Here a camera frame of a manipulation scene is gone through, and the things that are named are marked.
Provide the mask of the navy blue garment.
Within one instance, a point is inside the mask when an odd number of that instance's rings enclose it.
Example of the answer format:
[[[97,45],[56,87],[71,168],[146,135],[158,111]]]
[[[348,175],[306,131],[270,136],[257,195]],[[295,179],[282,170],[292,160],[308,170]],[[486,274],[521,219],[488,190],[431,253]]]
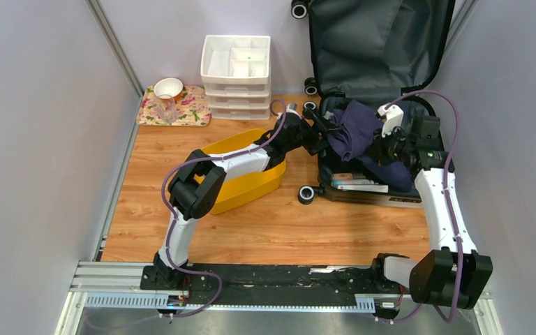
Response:
[[[373,108],[350,100],[345,108],[335,108],[330,121],[338,128],[327,135],[333,151],[344,163],[349,163],[356,171],[370,172],[376,179],[399,192],[412,190],[409,170],[400,162],[379,165],[369,157],[366,150],[373,144],[376,130],[382,127]]]

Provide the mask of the white black space suitcase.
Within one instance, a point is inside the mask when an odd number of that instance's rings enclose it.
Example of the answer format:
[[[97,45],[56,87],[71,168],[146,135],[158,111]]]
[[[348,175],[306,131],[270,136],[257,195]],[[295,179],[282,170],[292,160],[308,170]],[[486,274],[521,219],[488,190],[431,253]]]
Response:
[[[437,117],[423,94],[439,70],[454,8],[453,1],[293,1],[292,16],[309,23],[313,75],[304,80],[305,90],[320,97],[319,105],[304,107],[330,120],[335,108],[343,109],[351,100],[373,108],[377,118],[381,105],[396,104],[404,111],[404,130],[413,117]],[[331,185],[334,173],[362,173],[365,179],[384,183],[342,162],[330,146],[317,155],[318,184],[299,189],[302,204],[322,196],[340,202],[422,206],[414,184],[410,192],[390,187],[388,193],[336,189]]]

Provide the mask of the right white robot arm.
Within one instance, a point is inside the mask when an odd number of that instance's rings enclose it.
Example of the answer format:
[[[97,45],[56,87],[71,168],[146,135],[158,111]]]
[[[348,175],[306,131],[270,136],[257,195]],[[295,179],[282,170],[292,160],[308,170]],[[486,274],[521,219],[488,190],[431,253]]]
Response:
[[[474,308],[492,272],[489,256],[478,253],[459,207],[452,152],[440,139],[440,119],[413,117],[408,130],[401,120],[385,120],[374,133],[368,153],[381,164],[400,163],[411,173],[423,204],[431,250],[415,262],[380,253],[373,260],[370,282],[378,292],[396,284],[419,304],[452,309]]]

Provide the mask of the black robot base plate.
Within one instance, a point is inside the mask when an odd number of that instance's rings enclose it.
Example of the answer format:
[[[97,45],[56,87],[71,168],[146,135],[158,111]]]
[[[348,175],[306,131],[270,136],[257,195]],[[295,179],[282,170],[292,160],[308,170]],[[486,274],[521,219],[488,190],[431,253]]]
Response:
[[[349,311],[393,318],[410,298],[407,288],[369,266],[187,264],[173,286],[144,267],[140,289],[169,291],[167,307]]]

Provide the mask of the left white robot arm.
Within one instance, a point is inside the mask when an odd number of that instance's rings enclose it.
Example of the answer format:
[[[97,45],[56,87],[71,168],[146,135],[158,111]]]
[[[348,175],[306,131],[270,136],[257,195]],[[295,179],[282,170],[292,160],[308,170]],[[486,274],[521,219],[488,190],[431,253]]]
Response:
[[[327,146],[327,134],[337,127],[305,108],[301,114],[288,107],[271,130],[238,150],[221,154],[192,151],[186,161],[167,174],[161,197],[170,210],[170,223],[153,267],[167,289],[185,281],[188,250],[199,220],[216,204],[225,182],[280,165],[288,152],[299,147],[315,155]]]

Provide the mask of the yellow plastic basket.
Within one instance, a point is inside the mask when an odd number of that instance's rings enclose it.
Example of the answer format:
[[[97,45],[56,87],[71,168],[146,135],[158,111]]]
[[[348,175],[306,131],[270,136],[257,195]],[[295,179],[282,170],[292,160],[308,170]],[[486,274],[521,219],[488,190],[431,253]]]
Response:
[[[264,132],[265,130],[260,128],[247,130],[202,147],[201,150],[205,154],[222,154],[243,149],[256,141]],[[283,161],[268,171],[245,174],[225,181],[209,213],[221,214],[275,191],[281,185],[286,167],[287,163]]]

